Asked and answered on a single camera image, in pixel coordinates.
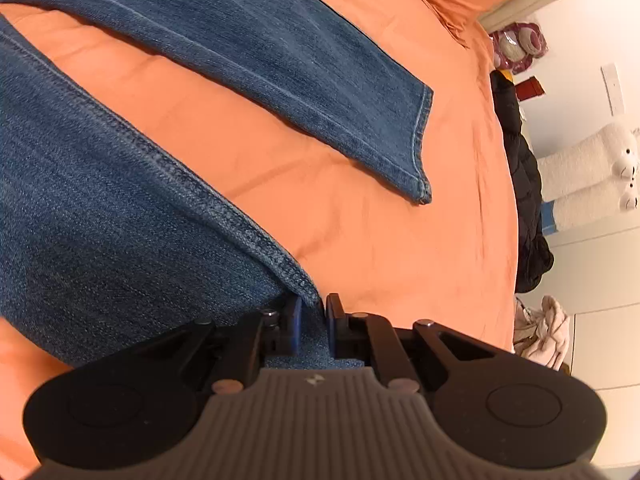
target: ribbed gray cover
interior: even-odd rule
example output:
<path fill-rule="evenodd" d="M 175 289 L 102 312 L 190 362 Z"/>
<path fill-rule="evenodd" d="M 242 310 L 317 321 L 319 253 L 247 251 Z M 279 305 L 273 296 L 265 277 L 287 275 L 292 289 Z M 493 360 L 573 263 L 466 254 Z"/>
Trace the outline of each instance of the ribbed gray cover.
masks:
<path fill-rule="evenodd" d="M 383 388 L 371 368 L 263 369 L 213 396 L 178 446 L 135 466 L 85 471 L 46 462 L 33 480 L 604 480 L 589 463 L 493 465 L 451 441 L 419 394 Z"/>

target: stuffed toy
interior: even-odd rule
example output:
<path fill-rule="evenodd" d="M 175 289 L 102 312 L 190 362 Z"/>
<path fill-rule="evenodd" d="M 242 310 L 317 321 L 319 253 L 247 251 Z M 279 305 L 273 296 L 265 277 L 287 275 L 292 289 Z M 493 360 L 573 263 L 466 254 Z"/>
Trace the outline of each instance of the stuffed toy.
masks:
<path fill-rule="evenodd" d="M 552 214 L 556 230 L 565 231 L 636 208 L 636 181 L 625 182 L 610 177 L 595 186 L 561 196 L 553 202 Z"/>
<path fill-rule="evenodd" d="M 640 128 L 608 124 L 567 150 L 538 161 L 545 235 L 638 208 Z"/>
<path fill-rule="evenodd" d="M 551 202 L 610 176 L 628 182 L 637 170 L 638 140 L 634 131 L 615 121 L 575 146 L 538 159 L 542 200 Z"/>
<path fill-rule="evenodd" d="M 513 351 L 559 370 L 571 344 L 569 316 L 553 296 L 542 298 L 542 310 L 527 308 L 518 298 L 514 301 Z"/>
<path fill-rule="evenodd" d="M 491 34 L 494 44 L 494 65 L 498 70 L 524 72 L 534 58 L 544 56 L 548 48 L 536 23 L 511 23 Z"/>

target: pink towel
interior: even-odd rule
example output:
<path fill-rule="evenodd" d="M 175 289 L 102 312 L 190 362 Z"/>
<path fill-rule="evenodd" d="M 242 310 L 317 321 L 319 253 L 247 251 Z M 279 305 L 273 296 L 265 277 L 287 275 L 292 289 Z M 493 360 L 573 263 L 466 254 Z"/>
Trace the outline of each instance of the pink towel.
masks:
<path fill-rule="evenodd" d="M 569 349 L 569 316 L 553 296 L 542 298 L 542 310 L 516 299 L 513 347 L 516 354 L 559 370 Z"/>

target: metal pin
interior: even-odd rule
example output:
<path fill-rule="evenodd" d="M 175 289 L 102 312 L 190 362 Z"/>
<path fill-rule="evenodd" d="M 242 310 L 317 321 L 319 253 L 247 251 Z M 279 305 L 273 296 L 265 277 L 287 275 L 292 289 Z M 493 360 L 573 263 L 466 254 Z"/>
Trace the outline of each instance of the metal pin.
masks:
<path fill-rule="evenodd" d="M 404 377 L 391 379 L 386 387 L 400 394 L 415 394 L 420 390 L 420 384 L 417 381 Z"/>
<path fill-rule="evenodd" d="M 274 327 L 278 324 L 280 313 L 272 308 L 264 308 L 260 311 L 264 317 L 264 325 L 267 328 Z"/>
<path fill-rule="evenodd" d="M 217 395 L 238 394 L 244 390 L 244 384 L 235 379 L 220 379 L 211 385 L 211 389 Z"/>

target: yellow object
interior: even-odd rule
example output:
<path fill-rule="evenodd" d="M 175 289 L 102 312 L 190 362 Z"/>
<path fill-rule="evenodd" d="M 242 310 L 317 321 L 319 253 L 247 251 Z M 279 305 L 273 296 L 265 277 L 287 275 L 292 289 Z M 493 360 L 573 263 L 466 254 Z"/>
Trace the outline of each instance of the yellow object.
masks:
<path fill-rule="evenodd" d="M 500 72 L 502 72 L 502 75 L 505 76 L 505 78 L 507 78 L 509 81 L 513 83 L 513 74 L 511 73 L 511 70 L 501 68 Z"/>

